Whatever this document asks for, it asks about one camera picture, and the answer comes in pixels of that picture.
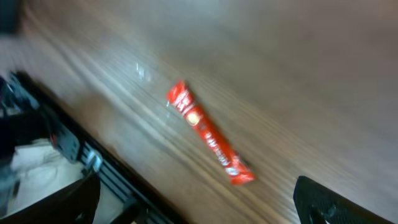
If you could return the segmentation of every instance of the wooden surface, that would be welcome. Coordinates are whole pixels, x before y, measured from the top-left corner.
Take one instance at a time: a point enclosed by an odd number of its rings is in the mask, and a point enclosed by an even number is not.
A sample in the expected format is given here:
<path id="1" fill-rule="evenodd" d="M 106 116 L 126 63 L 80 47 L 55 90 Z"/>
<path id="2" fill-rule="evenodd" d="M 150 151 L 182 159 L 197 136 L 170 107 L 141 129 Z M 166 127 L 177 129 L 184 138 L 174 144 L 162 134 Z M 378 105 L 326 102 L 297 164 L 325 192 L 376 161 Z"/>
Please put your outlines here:
<path id="1" fill-rule="evenodd" d="M 398 222 L 391 0 L 30 0 L 0 69 L 23 68 L 193 223 L 298 223 L 307 175 Z M 188 80 L 258 180 L 233 187 L 167 107 Z"/>

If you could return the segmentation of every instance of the red candy wrapper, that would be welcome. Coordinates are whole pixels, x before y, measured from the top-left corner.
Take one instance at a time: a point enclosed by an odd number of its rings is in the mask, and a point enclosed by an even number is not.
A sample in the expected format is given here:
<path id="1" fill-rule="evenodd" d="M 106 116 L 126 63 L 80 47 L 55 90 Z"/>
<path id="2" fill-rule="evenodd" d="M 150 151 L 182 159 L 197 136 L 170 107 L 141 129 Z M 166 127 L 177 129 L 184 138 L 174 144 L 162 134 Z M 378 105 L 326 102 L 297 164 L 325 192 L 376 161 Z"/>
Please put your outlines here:
<path id="1" fill-rule="evenodd" d="M 254 174 L 243 164 L 239 155 L 218 131 L 201 104 L 195 101 L 193 93 L 183 81 L 179 81 L 169 91 L 167 98 L 217 155 L 232 184 L 245 184 L 255 179 Z"/>

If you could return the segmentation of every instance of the wooden table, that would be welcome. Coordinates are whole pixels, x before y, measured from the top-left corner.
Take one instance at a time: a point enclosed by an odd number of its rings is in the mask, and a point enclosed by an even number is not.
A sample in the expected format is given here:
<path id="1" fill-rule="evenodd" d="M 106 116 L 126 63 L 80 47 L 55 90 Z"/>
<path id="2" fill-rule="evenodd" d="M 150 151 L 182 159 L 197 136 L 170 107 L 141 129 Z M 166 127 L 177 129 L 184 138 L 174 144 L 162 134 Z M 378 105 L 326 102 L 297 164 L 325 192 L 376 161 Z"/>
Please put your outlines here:
<path id="1" fill-rule="evenodd" d="M 193 223 L 298 223 L 307 175 L 398 221 L 394 1 L 24 3 L 0 69 L 22 68 Z M 231 186 L 171 107 L 179 79 L 258 180 Z"/>

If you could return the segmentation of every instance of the red packet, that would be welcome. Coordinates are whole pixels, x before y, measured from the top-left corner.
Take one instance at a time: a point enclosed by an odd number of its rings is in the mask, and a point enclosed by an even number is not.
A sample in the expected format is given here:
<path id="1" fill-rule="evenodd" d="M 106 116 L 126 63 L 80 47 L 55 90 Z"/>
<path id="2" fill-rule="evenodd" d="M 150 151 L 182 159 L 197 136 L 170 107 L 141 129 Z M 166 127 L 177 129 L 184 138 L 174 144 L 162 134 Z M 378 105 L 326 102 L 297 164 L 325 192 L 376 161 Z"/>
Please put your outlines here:
<path id="1" fill-rule="evenodd" d="M 195 101 L 193 93 L 183 81 L 179 81 L 169 91 L 167 98 L 217 155 L 221 165 L 231 178 L 232 184 L 245 184 L 255 179 L 254 174 L 218 131 L 201 104 Z"/>

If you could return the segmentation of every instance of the red stick packet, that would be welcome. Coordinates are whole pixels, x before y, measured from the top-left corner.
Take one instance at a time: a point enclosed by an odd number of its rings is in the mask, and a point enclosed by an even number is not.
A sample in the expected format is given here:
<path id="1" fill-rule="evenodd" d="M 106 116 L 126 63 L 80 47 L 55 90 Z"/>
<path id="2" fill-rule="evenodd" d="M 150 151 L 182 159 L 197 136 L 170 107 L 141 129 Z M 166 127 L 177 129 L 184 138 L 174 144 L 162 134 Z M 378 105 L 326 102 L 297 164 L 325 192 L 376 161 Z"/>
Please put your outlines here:
<path id="1" fill-rule="evenodd" d="M 245 184 L 255 179 L 254 174 L 235 153 L 226 138 L 218 131 L 203 107 L 195 101 L 188 86 L 179 81 L 167 94 L 167 98 L 217 155 L 231 178 L 232 184 Z"/>

